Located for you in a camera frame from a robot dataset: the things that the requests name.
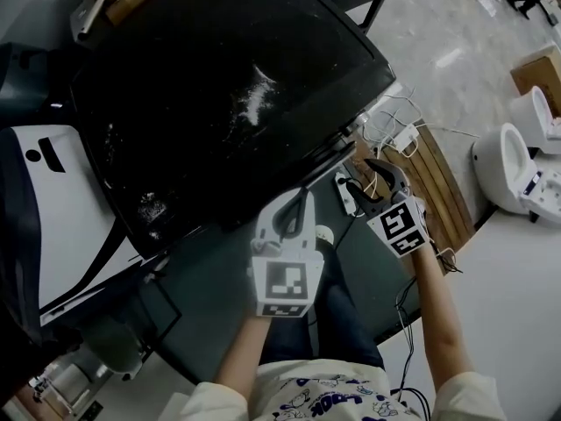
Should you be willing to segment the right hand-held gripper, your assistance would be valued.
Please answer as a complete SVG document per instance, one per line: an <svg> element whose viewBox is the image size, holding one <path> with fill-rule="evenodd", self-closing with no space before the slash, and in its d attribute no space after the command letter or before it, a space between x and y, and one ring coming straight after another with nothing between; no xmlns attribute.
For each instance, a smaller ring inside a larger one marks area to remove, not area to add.
<svg viewBox="0 0 561 421"><path fill-rule="evenodd" d="M365 190L377 189L384 181L391 198L372 198L359 183L347 180L345 187L359 208L368 217L367 225L385 246L398 258L408 255L429 242L425 223L424 201L406 189L406 175L395 164L381 159L364 159L374 172Z"/></svg>

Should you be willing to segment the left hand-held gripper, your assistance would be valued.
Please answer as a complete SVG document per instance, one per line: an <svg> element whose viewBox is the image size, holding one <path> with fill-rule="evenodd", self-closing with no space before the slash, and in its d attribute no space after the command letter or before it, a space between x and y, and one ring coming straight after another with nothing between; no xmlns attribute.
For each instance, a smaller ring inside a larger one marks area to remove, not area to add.
<svg viewBox="0 0 561 421"><path fill-rule="evenodd" d="M260 212L248 269L258 317L301 318L312 307L324 266L315 226L315 198L306 188L278 195Z"/></svg>

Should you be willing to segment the person's right forearm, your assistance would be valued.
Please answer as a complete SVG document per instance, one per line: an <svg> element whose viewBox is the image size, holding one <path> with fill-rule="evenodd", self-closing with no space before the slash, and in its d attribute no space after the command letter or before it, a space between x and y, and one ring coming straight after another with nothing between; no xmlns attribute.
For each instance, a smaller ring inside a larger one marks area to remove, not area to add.
<svg viewBox="0 0 561 421"><path fill-rule="evenodd" d="M435 390L456 375L472 372L473 366L451 298L451 292L431 245L412 254L423 323L425 355Z"/></svg>

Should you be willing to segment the person's left forearm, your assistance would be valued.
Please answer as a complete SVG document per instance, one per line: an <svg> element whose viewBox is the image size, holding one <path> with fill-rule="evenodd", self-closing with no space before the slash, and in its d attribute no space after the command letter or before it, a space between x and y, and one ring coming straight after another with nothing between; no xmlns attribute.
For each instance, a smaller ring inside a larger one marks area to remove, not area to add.
<svg viewBox="0 0 561 421"><path fill-rule="evenodd" d="M250 316L244 320L217 371L215 383L248 398L272 319Z"/></svg>

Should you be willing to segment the white power strip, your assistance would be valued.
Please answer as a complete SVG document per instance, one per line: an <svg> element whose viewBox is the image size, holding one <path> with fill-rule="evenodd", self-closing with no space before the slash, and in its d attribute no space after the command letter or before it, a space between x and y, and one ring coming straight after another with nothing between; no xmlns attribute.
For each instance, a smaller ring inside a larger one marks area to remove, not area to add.
<svg viewBox="0 0 561 421"><path fill-rule="evenodd" d="M341 204L343 205L344 212L347 216L356 217L360 212L360 208L357 206L350 191L347 189L346 183L348 182L355 183L359 186L361 185L361 183L355 178L346 176L342 172L336 172L334 183L336 185Z"/></svg>

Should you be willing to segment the white power adapter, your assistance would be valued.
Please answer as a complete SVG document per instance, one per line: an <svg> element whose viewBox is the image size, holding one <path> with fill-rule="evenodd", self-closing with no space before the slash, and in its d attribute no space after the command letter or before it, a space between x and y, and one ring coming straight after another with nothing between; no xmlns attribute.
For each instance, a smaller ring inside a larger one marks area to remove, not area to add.
<svg viewBox="0 0 561 421"><path fill-rule="evenodd" d="M394 136L393 145L396 150L402 152L411 143L414 143L419 136L419 132L415 125L410 124L401 129L399 133Z"/></svg>

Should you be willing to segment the dark green round mat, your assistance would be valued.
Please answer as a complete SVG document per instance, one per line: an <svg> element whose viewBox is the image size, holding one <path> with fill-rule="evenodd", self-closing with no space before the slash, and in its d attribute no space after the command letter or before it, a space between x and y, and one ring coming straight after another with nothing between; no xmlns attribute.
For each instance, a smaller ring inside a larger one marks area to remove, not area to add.
<svg viewBox="0 0 561 421"><path fill-rule="evenodd" d="M418 294L412 256L411 267L405 268L365 218L344 213L334 175L326 175L310 192L315 198L316 225L334 232L333 246L352 301L385 366L378 337L398 325L400 293ZM215 380L240 326L246 318L257 317L248 275L255 238L254 222L228 232L212 228L183 240L171 254L163 286L182 318L157 352L194 384ZM154 318L168 320L171 310L159 296L150 296L148 303ZM310 338L317 356L318 335Z"/></svg>

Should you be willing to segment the dark blue jeans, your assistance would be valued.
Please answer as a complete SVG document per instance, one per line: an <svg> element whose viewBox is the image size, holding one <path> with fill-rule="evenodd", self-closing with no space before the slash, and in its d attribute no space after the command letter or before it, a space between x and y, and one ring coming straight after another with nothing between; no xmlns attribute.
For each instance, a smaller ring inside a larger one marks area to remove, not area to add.
<svg viewBox="0 0 561 421"><path fill-rule="evenodd" d="M384 362L359 318L346 285L335 247L324 239L316 241L324 258L324 268L314 311L318 355L312 350L309 322L302 318L275 318L266 336L259 363L286 360L342 360L384 368Z"/></svg>

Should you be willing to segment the white toilet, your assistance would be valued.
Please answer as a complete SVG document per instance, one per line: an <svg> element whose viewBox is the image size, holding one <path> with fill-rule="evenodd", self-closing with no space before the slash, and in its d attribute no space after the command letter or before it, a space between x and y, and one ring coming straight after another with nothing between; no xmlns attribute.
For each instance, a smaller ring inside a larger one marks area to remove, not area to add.
<svg viewBox="0 0 561 421"><path fill-rule="evenodd" d="M537 86L508 106L512 123L527 147L546 154L561 154L561 117L554 117L545 94Z"/></svg>
<svg viewBox="0 0 561 421"><path fill-rule="evenodd" d="M506 123L472 145L472 164L486 199L501 209L561 225L561 173L530 158L517 128Z"/></svg>

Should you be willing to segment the printed white shirt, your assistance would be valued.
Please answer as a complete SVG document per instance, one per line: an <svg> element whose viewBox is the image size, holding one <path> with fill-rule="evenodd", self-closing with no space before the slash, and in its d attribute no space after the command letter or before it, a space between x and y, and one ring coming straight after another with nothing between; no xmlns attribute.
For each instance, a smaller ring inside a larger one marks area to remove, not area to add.
<svg viewBox="0 0 561 421"><path fill-rule="evenodd" d="M245 400L199 384L178 421L422 421L390 394L386 372L341 360L287 360L259 367ZM507 421L494 379L466 372L438 390L431 421Z"/></svg>

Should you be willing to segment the brown cardboard box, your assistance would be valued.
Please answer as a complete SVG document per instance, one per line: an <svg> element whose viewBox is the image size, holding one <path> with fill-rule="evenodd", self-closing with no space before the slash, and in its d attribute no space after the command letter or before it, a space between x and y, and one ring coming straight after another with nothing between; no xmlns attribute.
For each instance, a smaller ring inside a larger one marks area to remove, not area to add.
<svg viewBox="0 0 561 421"><path fill-rule="evenodd" d="M561 117L561 49L557 45L522 58L510 74L521 96L533 87L540 88L552 115Z"/></svg>

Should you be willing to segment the white ceramic fixture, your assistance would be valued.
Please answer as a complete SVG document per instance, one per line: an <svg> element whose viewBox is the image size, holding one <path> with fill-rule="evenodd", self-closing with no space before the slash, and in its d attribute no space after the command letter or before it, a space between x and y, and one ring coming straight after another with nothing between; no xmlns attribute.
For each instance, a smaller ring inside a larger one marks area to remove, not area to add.
<svg viewBox="0 0 561 421"><path fill-rule="evenodd" d="M82 327L82 338L93 354L123 381L136 377L143 366L140 344L131 329L111 317Z"/></svg>

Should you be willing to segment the white and black appliance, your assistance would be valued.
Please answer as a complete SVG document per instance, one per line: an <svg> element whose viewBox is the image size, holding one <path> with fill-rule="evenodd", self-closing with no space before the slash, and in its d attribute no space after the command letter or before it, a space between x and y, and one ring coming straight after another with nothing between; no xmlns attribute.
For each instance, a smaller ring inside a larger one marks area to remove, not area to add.
<svg viewBox="0 0 561 421"><path fill-rule="evenodd" d="M0 289L28 332L164 253L141 253L111 209L67 116L53 52L0 44Z"/></svg>

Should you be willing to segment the pale tube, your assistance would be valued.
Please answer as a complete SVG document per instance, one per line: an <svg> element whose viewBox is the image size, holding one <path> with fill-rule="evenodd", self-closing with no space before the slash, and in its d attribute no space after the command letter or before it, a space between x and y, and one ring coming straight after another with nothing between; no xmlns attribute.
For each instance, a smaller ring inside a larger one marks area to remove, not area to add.
<svg viewBox="0 0 561 421"><path fill-rule="evenodd" d="M103 8L105 0L96 0L89 12L82 16L83 22L80 31L77 34L77 39L84 41L89 36L89 31L94 24L96 17Z"/></svg>

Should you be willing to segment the black metal frame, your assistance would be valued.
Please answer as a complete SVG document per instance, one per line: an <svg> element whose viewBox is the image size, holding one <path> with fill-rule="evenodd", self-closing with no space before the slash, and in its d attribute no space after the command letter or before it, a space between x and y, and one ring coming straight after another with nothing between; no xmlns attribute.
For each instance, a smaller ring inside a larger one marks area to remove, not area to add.
<svg viewBox="0 0 561 421"><path fill-rule="evenodd" d="M142 311L144 312L150 325L147 340L143 340L142 343L146 352L146 356L148 356L150 353L155 352L159 348L166 336L174 329L176 324L182 318L182 313L179 307L176 305L172 297L168 294L165 287L161 284L161 277L162 275L150 274L145 278L145 285L153 285L156 288L156 290L160 294L160 297L167 303L167 306L173 312L174 317L170 320L166 328L160 331L153 319L151 312L149 311L149 308L146 305L144 298L141 296L140 292L138 292L138 300L142 307Z"/></svg>

